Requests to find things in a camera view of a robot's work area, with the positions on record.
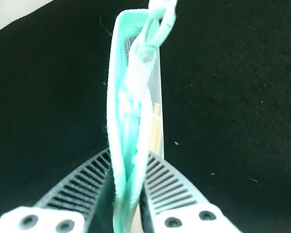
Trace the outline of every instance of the mint green plastic clip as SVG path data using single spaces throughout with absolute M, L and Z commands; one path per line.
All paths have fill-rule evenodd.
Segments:
M 170 34 L 176 21 L 176 6 L 178 0 L 150 0 L 149 15 L 140 33 L 141 43 L 145 47 L 159 48 Z M 149 35 L 152 23 L 162 20 L 154 35 Z

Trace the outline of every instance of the white wall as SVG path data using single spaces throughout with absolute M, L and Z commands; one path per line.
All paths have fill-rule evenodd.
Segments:
M 53 0 L 0 0 L 0 30 Z

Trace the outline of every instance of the white mesh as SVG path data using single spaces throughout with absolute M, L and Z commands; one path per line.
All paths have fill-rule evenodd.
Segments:
M 134 37 L 130 37 L 124 43 L 126 52 L 126 61 L 128 62 L 129 50 L 135 40 Z M 147 86 L 151 93 L 153 102 L 153 127 L 150 143 L 150 151 L 163 158 L 163 118 L 162 118 L 162 91 L 161 91 L 161 69 L 160 69 L 160 50 L 157 49 L 157 60 L 152 70 L 151 76 L 147 83 Z M 144 62 L 152 60 L 152 54 L 147 55 L 144 58 Z

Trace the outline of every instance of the black fabric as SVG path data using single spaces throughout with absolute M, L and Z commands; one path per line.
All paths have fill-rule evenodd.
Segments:
M 107 146 L 102 25 L 146 4 L 55 0 L 0 31 L 0 215 Z M 243 232 L 291 233 L 291 0 L 179 0 L 177 14 L 166 159 Z

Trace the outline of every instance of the screw hole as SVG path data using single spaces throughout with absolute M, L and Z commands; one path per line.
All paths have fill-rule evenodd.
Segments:
M 165 226 L 168 227 L 168 228 L 181 227 L 182 226 L 182 222 L 178 218 L 169 217 L 168 219 L 165 220 Z
M 36 215 L 28 215 L 20 221 L 19 227 L 22 230 L 27 230 L 34 227 L 37 224 L 37 222 L 38 217 Z
M 203 221 L 215 220 L 217 217 L 209 211 L 202 211 L 199 213 L 199 217 Z
M 56 226 L 56 232 L 67 233 L 67 232 L 72 231 L 73 228 L 74 228 L 74 221 L 64 220 Z

